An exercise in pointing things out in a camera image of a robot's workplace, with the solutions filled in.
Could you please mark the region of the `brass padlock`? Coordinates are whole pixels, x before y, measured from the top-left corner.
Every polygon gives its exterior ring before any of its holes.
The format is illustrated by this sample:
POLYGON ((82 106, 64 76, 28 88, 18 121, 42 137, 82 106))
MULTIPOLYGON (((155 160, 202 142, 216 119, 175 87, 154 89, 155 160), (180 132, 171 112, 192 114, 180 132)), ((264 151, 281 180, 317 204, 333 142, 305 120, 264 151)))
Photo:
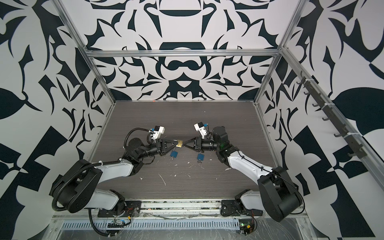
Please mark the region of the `brass padlock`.
POLYGON ((177 140, 177 148, 182 148, 183 147, 183 141, 182 140, 177 140))

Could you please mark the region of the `blue padlock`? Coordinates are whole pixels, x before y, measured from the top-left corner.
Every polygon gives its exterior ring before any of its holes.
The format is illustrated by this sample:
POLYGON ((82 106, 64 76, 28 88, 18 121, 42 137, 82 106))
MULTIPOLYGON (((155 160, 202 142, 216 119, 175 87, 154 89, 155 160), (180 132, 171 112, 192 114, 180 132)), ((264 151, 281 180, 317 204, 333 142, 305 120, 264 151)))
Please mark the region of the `blue padlock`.
POLYGON ((204 154, 198 154, 197 155, 197 161, 199 164, 201 164, 204 161, 205 155, 204 154))
POLYGON ((171 154, 170 154, 170 160, 174 160, 175 158, 177 158, 178 156, 178 152, 176 151, 172 151, 171 154))

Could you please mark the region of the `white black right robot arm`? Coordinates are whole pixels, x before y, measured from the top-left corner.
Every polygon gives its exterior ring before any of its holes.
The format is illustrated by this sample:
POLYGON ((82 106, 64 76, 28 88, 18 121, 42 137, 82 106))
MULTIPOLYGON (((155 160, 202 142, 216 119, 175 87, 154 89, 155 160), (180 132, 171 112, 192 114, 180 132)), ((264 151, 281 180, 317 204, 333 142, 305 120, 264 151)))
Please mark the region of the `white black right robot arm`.
POLYGON ((211 132, 206 126, 196 129, 201 135, 183 142, 183 147, 199 153, 215 152, 221 163, 257 184, 257 191, 244 190, 236 196, 237 205, 242 210, 263 211, 280 222, 295 215, 299 207, 305 207, 303 195, 284 168, 272 168, 248 157, 230 142, 223 126, 215 127, 211 132))

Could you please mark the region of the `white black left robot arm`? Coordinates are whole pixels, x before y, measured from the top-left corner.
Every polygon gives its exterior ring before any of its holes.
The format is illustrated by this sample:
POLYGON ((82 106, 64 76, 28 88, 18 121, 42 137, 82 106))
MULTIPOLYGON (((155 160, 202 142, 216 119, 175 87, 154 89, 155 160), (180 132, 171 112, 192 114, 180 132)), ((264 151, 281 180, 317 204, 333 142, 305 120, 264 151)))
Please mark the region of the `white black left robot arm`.
POLYGON ((77 161, 63 176, 52 184, 50 196, 53 197, 52 209, 56 212, 68 211, 77 213, 80 210, 88 210, 91 227, 100 236, 115 237, 122 228, 131 224, 131 220, 114 220, 108 225, 107 230, 100 230, 92 217, 93 209, 106 210, 114 218, 123 216, 129 209, 125 198, 115 190, 98 190, 98 184, 120 178, 135 175, 144 165, 145 158, 155 158, 157 155, 165 156, 174 148, 180 148, 181 140, 169 140, 161 137, 165 128, 156 126, 153 129, 134 128, 128 132, 124 139, 124 154, 116 161, 90 163, 86 160, 77 161), (141 139, 130 136, 135 131, 147 133, 147 143, 141 139))

